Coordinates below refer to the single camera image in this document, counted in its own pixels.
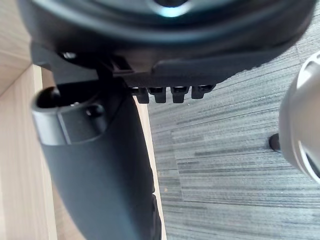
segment wooden panel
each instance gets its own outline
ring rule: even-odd
[[[41,69],[31,66],[0,98],[2,240],[57,239],[51,178],[30,112],[41,88]]]
[[[15,0],[0,1],[0,94],[30,65],[30,37]]]
[[[152,172],[153,172],[154,189],[155,189],[154,194],[156,196],[159,215],[160,215],[161,222],[162,222],[162,240],[167,240],[164,213],[163,213],[163,209],[162,209],[159,182],[158,182],[156,159],[155,159],[155,153],[154,153],[154,145],[152,142],[152,135],[151,135],[151,129],[150,129],[148,107],[146,104],[139,104],[137,102],[136,98],[135,98],[135,102],[137,104],[137,108],[139,111],[141,125],[143,128],[143,133],[144,133],[144,137],[145,137],[145,143],[146,143],[146,147],[148,149],[150,165],[151,165]]]

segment striped carpet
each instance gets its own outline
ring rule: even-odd
[[[320,185],[268,147],[301,64],[320,50],[320,5],[285,54],[219,84],[203,100],[151,100],[168,240],[319,240]]]

